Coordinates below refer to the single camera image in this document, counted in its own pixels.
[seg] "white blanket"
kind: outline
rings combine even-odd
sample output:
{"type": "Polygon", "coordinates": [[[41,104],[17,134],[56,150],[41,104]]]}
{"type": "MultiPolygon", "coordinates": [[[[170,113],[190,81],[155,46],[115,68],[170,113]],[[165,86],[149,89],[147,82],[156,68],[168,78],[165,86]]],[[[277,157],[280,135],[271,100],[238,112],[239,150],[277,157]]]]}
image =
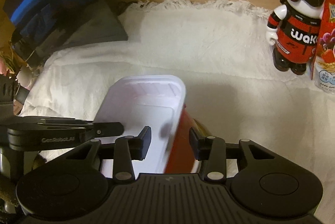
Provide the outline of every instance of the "white blanket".
{"type": "MultiPolygon", "coordinates": [[[[186,84],[188,112],[213,135],[252,139],[314,172],[324,187],[316,216],[334,223],[335,96],[307,75],[274,68],[268,15],[245,1],[133,4],[119,17],[129,41],[54,53],[22,115],[93,119],[120,78],[176,75],[186,84]]],[[[236,171],[230,164],[229,175],[236,171]]]]}

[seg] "panda figurine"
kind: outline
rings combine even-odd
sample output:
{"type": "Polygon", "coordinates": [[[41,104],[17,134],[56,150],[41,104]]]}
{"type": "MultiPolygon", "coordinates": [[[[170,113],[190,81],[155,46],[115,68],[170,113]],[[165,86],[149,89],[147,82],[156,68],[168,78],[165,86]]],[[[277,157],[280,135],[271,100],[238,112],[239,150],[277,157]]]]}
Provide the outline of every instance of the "panda figurine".
{"type": "Polygon", "coordinates": [[[273,50],[274,66],[282,72],[291,68],[297,75],[306,71],[314,56],[324,0],[281,0],[270,15],[266,39],[273,50]]]}

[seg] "red snack bag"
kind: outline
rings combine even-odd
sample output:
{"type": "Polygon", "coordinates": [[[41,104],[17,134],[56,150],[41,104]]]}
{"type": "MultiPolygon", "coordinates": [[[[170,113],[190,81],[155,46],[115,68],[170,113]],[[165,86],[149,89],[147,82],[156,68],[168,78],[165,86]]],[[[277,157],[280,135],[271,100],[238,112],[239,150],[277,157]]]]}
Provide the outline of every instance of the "red snack bag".
{"type": "Polygon", "coordinates": [[[316,86],[335,93],[335,0],[325,0],[312,72],[316,86]]]}

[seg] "pink flower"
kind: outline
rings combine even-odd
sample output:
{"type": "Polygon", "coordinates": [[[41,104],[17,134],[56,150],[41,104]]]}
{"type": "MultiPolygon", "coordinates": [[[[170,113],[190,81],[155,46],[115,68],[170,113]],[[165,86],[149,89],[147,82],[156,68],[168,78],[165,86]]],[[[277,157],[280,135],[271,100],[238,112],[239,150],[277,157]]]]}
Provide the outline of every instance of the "pink flower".
{"type": "Polygon", "coordinates": [[[7,75],[7,66],[2,58],[0,58],[0,74],[5,76],[7,75]]]}

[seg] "black boot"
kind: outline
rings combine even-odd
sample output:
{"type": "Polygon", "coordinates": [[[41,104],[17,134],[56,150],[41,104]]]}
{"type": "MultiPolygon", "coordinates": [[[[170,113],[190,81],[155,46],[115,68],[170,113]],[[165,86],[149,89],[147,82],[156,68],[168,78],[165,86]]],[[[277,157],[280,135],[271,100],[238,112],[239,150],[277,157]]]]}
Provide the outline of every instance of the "black boot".
{"type": "Polygon", "coordinates": [[[283,55],[279,53],[277,47],[273,50],[272,56],[273,56],[273,64],[277,68],[277,70],[286,72],[290,68],[291,62],[286,58],[284,58],[283,55]]]}
{"type": "Polygon", "coordinates": [[[292,63],[291,70],[296,75],[303,75],[306,72],[306,64],[292,63]]]}

